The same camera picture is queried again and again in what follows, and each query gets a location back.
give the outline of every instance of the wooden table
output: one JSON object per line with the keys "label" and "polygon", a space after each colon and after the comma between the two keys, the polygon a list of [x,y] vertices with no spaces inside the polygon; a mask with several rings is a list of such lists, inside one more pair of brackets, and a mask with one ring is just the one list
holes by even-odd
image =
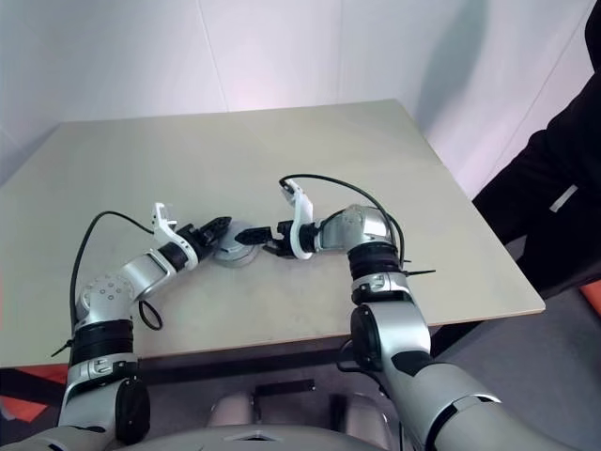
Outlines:
{"label": "wooden table", "polygon": [[[92,217],[119,210],[149,224],[153,203],[181,225],[231,215],[256,226],[292,218],[279,177],[315,172],[373,194],[405,230],[409,279],[429,324],[545,308],[402,106],[377,101],[234,114],[65,123],[0,189],[0,366],[66,362],[69,276]],[[344,188],[300,180],[316,217],[352,202]],[[102,219],[80,283],[153,246]],[[345,256],[281,260],[261,253],[227,269],[206,262],[152,299],[164,329],[134,313],[141,357],[283,343],[348,333]]]}

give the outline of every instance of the gray floor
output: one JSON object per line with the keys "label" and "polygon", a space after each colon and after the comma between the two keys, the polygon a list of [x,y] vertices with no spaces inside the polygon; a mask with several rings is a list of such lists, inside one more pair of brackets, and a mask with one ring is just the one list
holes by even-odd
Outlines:
{"label": "gray floor", "polygon": [[[601,449],[599,342],[601,320],[577,291],[570,291],[549,300],[544,314],[484,324],[441,359],[462,365],[495,391],[507,409],[531,425],[576,448],[594,450]],[[204,425],[212,403],[225,394],[305,378],[316,380],[314,392],[264,398],[266,422],[325,427],[329,395],[353,392],[378,399],[394,422],[391,405],[379,396],[371,380],[326,365],[152,386],[148,438]],[[52,415],[46,416],[51,426]],[[10,423],[3,422],[0,428],[9,441],[8,435],[13,434],[8,432],[15,432]]]}

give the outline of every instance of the black jacket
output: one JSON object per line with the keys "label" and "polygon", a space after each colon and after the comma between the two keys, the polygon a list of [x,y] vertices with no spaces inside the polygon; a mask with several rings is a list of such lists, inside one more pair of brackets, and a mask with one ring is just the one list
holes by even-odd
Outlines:
{"label": "black jacket", "polygon": [[586,24],[585,39],[593,77],[531,141],[547,148],[558,169],[579,188],[601,195],[601,0]]}

